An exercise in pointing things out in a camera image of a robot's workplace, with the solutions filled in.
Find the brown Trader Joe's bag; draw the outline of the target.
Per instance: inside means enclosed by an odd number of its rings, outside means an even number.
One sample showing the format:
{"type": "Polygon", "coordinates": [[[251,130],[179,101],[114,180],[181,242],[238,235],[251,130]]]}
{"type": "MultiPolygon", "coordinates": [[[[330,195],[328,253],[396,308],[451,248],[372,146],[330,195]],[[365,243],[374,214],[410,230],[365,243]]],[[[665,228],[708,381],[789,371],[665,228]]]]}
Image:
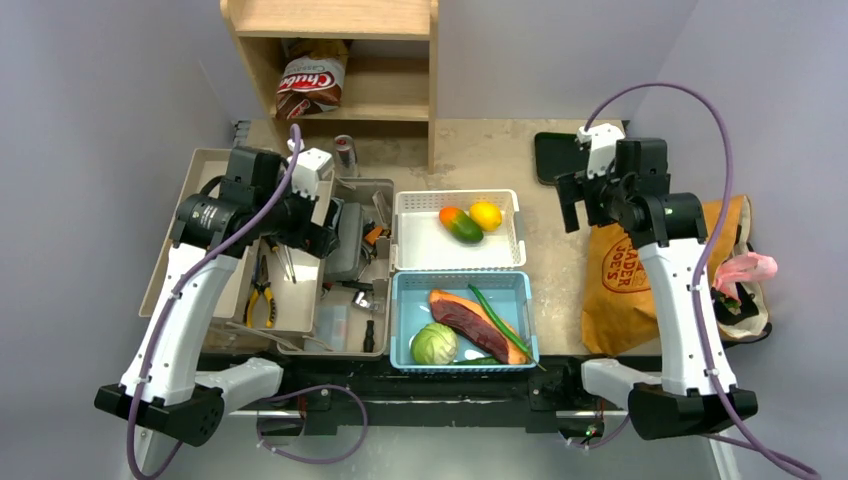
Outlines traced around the brown Trader Joe's bag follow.
{"type": "MultiPolygon", "coordinates": [[[[707,263],[711,286],[716,269],[726,260],[754,252],[748,197],[732,198],[728,217],[707,263]]],[[[740,302],[713,289],[713,306],[724,346],[755,343],[768,337],[772,325],[762,281],[736,285],[740,302]]],[[[616,356],[659,337],[647,273],[631,240],[618,225],[595,227],[581,313],[582,342],[592,353],[616,356]]]]}

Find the pink plastic grocery bag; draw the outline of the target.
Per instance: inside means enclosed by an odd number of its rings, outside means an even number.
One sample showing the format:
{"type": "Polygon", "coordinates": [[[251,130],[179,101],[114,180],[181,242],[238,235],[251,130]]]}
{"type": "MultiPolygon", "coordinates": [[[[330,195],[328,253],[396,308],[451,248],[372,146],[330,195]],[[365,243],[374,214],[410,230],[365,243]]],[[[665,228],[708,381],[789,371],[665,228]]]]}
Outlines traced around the pink plastic grocery bag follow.
{"type": "Polygon", "coordinates": [[[773,257],[755,252],[739,254],[718,266],[712,288],[740,302],[736,287],[738,283],[767,280],[773,278],[777,271],[778,264],[773,257]]]}

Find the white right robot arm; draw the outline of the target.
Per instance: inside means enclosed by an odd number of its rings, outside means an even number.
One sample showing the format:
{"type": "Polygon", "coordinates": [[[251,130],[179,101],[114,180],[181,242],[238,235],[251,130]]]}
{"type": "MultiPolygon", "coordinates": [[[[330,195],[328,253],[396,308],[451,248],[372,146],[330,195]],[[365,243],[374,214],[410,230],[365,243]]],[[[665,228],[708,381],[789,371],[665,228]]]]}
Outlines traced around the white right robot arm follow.
{"type": "Polygon", "coordinates": [[[644,440],[719,433],[758,412],[741,389],[715,320],[706,261],[708,232],[700,200],[670,190],[667,144],[580,133],[586,168],[556,180],[567,232],[579,229],[583,202],[592,226],[616,224],[646,272],[661,340],[661,373],[611,358],[586,360],[564,376],[561,392],[576,407],[597,397],[627,409],[644,440]]]}

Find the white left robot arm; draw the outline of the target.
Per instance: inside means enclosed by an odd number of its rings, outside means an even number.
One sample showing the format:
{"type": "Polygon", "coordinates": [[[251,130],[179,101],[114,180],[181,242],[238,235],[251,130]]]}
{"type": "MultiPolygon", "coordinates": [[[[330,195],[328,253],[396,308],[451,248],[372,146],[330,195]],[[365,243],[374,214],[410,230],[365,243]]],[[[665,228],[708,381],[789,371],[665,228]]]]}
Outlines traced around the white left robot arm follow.
{"type": "Polygon", "coordinates": [[[197,370],[215,308],[243,255],[269,237],[315,258],[339,244],[319,206],[331,154],[294,157],[251,147],[231,150],[224,175],[177,207],[165,282],[148,330],[119,382],[99,388],[97,409],[194,447],[222,418],[263,399],[284,409],[298,382],[274,361],[251,358],[218,372],[197,370]]]}

